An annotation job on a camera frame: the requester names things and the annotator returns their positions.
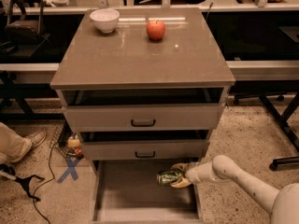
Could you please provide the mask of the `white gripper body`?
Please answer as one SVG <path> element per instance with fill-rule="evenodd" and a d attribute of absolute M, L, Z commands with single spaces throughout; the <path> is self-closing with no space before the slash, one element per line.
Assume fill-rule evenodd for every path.
<path fill-rule="evenodd" d="M 199 162 L 190 162 L 185 171 L 186 179 L 192 184 L 199 184 L 202 182 L 200 177 L 200 166 Z"/>

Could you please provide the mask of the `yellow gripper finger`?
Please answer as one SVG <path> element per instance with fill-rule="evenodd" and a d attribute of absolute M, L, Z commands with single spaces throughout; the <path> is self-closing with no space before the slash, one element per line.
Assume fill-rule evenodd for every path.
<path fill-rule="evenodd" d="M 187 172 L 191 169 L 194 169 L 199 165 L 199 162 L 189 162 L 189 163 L 176 163 L 171 169 L 172 170 L 180 170 L 181 172 Z"/>
<path fill-rule="evenodd" d="M 182 189 L 188 187 L 190 184 L 191 182 L 188 179 L 181 177 L 176 182 L 172 183 L 171 187 L 175 189 Z"/>

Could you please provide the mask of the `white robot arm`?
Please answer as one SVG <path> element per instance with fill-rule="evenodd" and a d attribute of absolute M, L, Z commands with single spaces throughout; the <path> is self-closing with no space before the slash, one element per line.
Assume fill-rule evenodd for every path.
<path fill-rule="evenodd" d="M 225 155 L 215 156 L 212 161 L 205 163 L 177 163 L 171 170 L 182 173 L 182 177 L 171 184 L 173 188 L 184 188 L 204 181 L 212 183 L 234 181 L 269 214 L 270 224 L 299 224 L 298 183 L 276 189 L 247 173 Z"/>

